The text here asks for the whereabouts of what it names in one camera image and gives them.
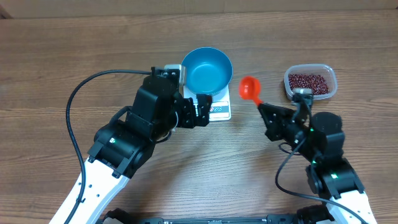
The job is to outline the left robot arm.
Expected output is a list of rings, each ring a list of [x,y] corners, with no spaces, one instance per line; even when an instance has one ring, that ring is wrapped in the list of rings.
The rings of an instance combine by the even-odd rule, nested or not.
[[[68,197],[51,223],[95,223],[110,201],[151,156],[155,145],[175,128],[209,123],[210,95],[183,98],[179,78],[151,75],[133,105],[118,111],[97,131],[89,157]]]

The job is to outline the red measuring scoop blue handle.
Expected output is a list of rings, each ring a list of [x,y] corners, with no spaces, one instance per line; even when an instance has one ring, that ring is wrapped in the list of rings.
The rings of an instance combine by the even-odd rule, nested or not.
[[[239,95],[243,100],[251,100],[256,106],[263,101],[259,98],[261,92],[261,83],[257,78],[252,76],[244,77],[239,83]]]

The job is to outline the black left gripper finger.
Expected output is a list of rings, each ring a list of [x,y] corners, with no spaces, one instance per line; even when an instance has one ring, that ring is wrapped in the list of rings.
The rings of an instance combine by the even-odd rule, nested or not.
[[[197,126],[207,126],[210,122],[212,96],[206,94],[197,94],[197,102]]]
[[[183,99],[183,127],[194,128],[197,125],[196,108],[192,98]]]

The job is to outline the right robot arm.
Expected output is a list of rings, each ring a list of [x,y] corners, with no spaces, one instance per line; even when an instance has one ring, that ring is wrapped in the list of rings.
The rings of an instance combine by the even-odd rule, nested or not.
[[[311,195],[287,190],[297,197],[316,200],[318,204],[301,208],[292,223],[375,223],[368,196],[359,176],[343,154],[345,134],[340,116],[319,112],[312,114],[313,96],[296,93],[295,110],[258,103],[270,141],[282,141],[309,161],[305,171]]]

